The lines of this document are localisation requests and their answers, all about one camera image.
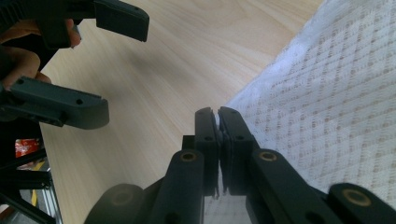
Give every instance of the wood grain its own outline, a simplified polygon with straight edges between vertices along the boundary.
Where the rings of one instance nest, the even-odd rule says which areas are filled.
[[[82,43],[43,73],[109,101],[110,123],[83,131],[42,125],[64,223],[82,223],[108,188],[161,178],[194,112],[217,110],[270,63],[319,0],[128,1],[150,15],[147,43],[85,20]]]

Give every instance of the black plastic part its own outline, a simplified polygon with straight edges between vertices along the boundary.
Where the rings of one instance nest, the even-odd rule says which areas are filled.
[[[149,32],[149,15],[139,7],[121,1],[95,0],[97,27],[146,41]]]
[[[205,157],[205,196],[219,193],[219,140],[212,109],[195,112],[195,149]]]
[[[0,187],[14,189],[44,189],[51,185],[49,172],[45,171],[7,171],[0,173]]]
[[[246,195],[248,163],[257,142],[238,111],[223,106],[219,110],[219,118],[224,139],[220,153],[224,190],[228,188],[231,195]]]
[[[15,105],[25,114],[20,117],[80,129],[100,128],[109,122],[107,100],[87,92],[22,77],[11,87],[11,93],[21,101]]]
[[[396,223],[396,212],[388,204],[357,185],[331,186],[328,204],[345,223]]]
[[[14,0],[19,1],[20,19],[64,20],[93,19],[94,0]]]
[[[18,115],[14,114],[7,108],[7,102],[8,94],[4,89],[3,85],[0,84],[0,122],[9,122],[18,117]]]
[[[0,34],[2,34],[22,17],[21,1],[0,1],[0,15]]]
[[[275,223],[267,204],[254,185],[250,186],[247,192],[246,208],[252,224]]]
[[[11,191],[0,188],[0,198],[7,202],[8,205],[24,213],[26,216],[36,221],[37,223],[56,223],[54,217],[51,217],[40,209],[32,206],[21,197],[14,195]]]
[[[140,211],[143,202],[144,193],[141,188],[119,184],[102,195],[88,214],[85,223],[141,223]]]
[[[203,194],[204,156],[197,150],[177,152],[163,178],[148,223],[203,223]]]
[[[142,217],[142,223],[148,223],[152,208],[157,200],[158,193],[160,192],[161,185],[163,184],[163,178],[157,180],[154,184],[144,189],[145,201],[142,209],[140,209],[140,216]]]
[[[250,172],[276,223],[342,223],[280,153],[255,150]]]
[[[37,20],[47,49],[70,48],[70,37],[64,20]]]
[[[195,135],[183,135],[183,142],[181,143],[181,150],[195,149]]]
[[[14,170],[17,167],[22,166],[26,163],[29,163],[31,161],[37,161],[45,157],[47,157],[46,149],[40,149],[35,152],[31,152],[27,155],[24,155],[22,157],[19,157],[13,161],[9,161],[5,164],[2,164],[0,167],[0,172],[4,172],[6,170]]]

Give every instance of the human hand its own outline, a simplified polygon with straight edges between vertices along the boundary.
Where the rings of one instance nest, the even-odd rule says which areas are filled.
[[[65,22],[70,37],[71,47],[75,47],[80,43],[80,36],[76,31],[73,30],[73,20],[66,20]],[[6,32],[0,34],[0,44],[3,44],[8,40],[30,34],[40,35],[40,31],[35,22],[20,21]],[[50,83],[50,78],[38,71],[40,59],[35,53],[26,49],[10,47],[4,47],[4,50],[5,53],[10,56],[11,61],[14,63],[12,71],[9,72],[9,74],[1,80],[6,90],[9,90],[10,86],[22,76],[35,78]]]

